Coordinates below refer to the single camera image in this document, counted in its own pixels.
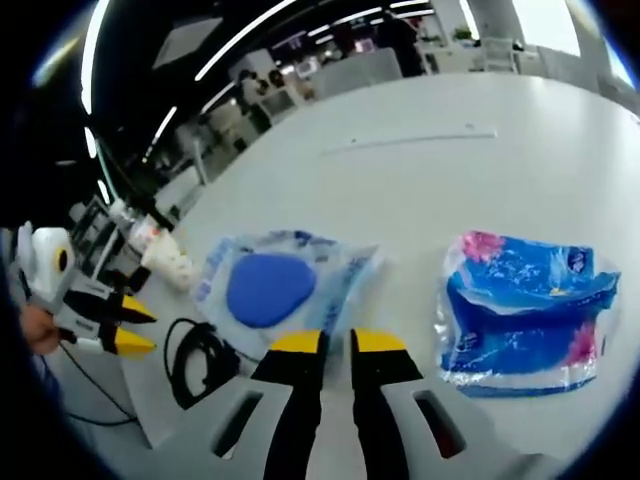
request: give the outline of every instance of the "desk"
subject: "desk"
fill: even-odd
[[[464,138],[465,130],[496,136]],[[367,148],[381,138],[388,145]],[[360,148],[337,148],[351,140]],[[585,90],[486,73],[419,77],[286,118],[206,187],[176,235],[196,262],[229,233],[302,228],[379,243],[389,265],[359,323],[395,332],[423,371],[433,365],[442,250],[460,232],[594,246],[623,269],[621,323],[598,378],[571,393],[477,400],[515,448],[569,460],[608,418],[640,351],[639,158],[637,117]],[[200,318],[155,276],[140,298],[160,316],[140,332],[160,346],[174,318]],[[184,415],[162,352],[124,360],[123,368],[144,431],[158,445]],[[310,477],[364,478],[348,378],[325,386],[323,405]]]

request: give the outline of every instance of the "black cable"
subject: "black cable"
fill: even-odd
[[[184,338],[180,341],[173,360],[173,368],[169,368],[168,347],[169,340],[174,328],[181,324],[188,323],[192,326]],[[207,360],[207,375],[202,380],[205,389],[198,395],[193,395],[186,380],[187,360],[191,354],[200,350],[205,354]],[[188,318],[178,318],[175,320],[164,341],[162,351],[164,361],[164,371],[171,384],[171,391],[176,402],[184,410],[192,407],[214,390],[221,387],[238,373],[240,359],[236,352],[223,340],[216,336],[216,328],[209,323],[197,323]]]
[[[91,375],[89,375],[86,370],[84,368],[82,368],[82,365],[80,365],[78,363],[78,361],[73,357],[73,355],[71,355],[71,352],[69,352],[69,350],[62,344],[60,343],[60,348],[62,348],[62,350],[64,350],[64,352],[67,354],[67,356],[69,357],[69,360],[71,360],[73,362],[73,364],[76,366],[76,368],[78,370],[80,370],[80,373],[82,373],[85,378],[87,380],[89,380],[98,390],[100,390],[102,392],[102,394],[118,409],[120,410],[122,413],[124,413],[127,418],[125,420],[119,420],[119,421],[115,421],[115,422],[104,422],[101,420],[91,420],[88,418],[84,418],[81,417],[80,415],[76,415],[70,412],[67,412],[67,414],[71,417],[71,418],[75,418],[76,420],[80,420],[82,422],[86,422],[86,423],[91,423],[93,425],[100,425],[103,427],[116,427],[119,425],[125,425],[127,423],[134,423],[138,421],[138,417],[136,417],[135,415],[131,415],[129,412],[127,412],[124,408],[122,408],[120,406],[120,404],[111,396],[109,395],[109,393],[102,388],[102,386],[100,386],[100,384],[98,382],[96,382]]]

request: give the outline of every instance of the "plastic bag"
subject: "plastic bag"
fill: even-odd
[[[250,328],[230,312],[226,293],[234,266],[254,253],[294,255],[315,272],[313,293],[285,320],[270,328]],[[282,230],[264,236],[222,239],[208,255],[193,290],[198,310],[240,353],[260,360],[283,332],[321,329],[330,335],[330,350],[350,328],[353,309],[382,264],[377,246],[351,247],[303,231]]]
[[[440,376],[470,396],[538,396],[596,376],[620,273],[589,247],[468,232],[448,249]]]

